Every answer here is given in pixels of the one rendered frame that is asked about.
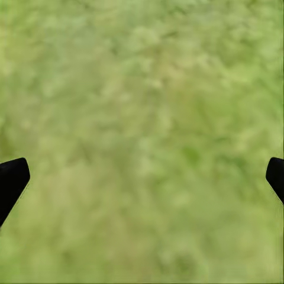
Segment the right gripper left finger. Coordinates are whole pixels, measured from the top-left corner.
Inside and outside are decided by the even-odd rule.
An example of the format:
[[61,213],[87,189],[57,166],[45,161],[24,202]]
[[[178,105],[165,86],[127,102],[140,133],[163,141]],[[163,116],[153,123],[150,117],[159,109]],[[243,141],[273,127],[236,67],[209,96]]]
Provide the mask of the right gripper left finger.
[[0,164],[0,228],[28,181],[30,170],[25,157]]

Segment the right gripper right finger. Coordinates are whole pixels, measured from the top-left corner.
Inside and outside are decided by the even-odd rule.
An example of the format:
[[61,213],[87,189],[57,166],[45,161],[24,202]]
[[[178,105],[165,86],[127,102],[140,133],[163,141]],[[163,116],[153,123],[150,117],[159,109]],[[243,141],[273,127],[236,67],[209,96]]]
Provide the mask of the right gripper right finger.
[[284,159],[276,157],[270,159],[266,179],[284,204]]

